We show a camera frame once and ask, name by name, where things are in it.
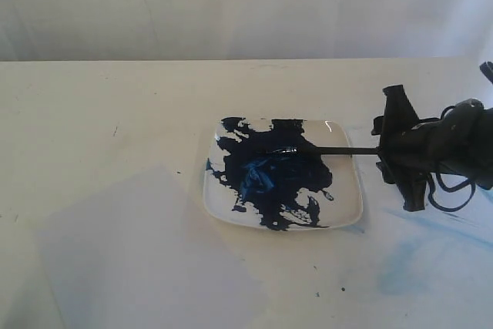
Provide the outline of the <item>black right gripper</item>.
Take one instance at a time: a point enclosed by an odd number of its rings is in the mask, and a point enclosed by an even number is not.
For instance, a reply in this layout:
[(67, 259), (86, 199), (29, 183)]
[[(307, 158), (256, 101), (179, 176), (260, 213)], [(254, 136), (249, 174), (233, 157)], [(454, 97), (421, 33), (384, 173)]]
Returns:
[(481, 104), (448, 106), (439, 118), (419, 119), (402, 85), (383, 88), (384, 114), (373, 120), (372, 136), (379, 136), (377, 167), (386, 184), (395, 185), (403, 209), (425, 209), (428, 175), (463, 176), (465, 181), (446, 190), (481, 185)]

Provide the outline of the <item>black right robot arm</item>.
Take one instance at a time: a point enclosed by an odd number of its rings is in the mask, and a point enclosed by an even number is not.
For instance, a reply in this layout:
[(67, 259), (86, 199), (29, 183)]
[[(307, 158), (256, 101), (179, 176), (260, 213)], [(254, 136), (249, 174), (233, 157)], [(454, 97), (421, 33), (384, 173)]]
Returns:
[(377, 168), (385, 183), (394, 184), (407, 212), (434, 208), (454, 213), (464, 208), (442, 206), (437, 188), (454, 193), (492, 188), (492, 111), (477, 99), (446, 107), (439, 117), (421, 119), (404, 87), (384, 88), (384, 113), (374, 119), (379, 136)]

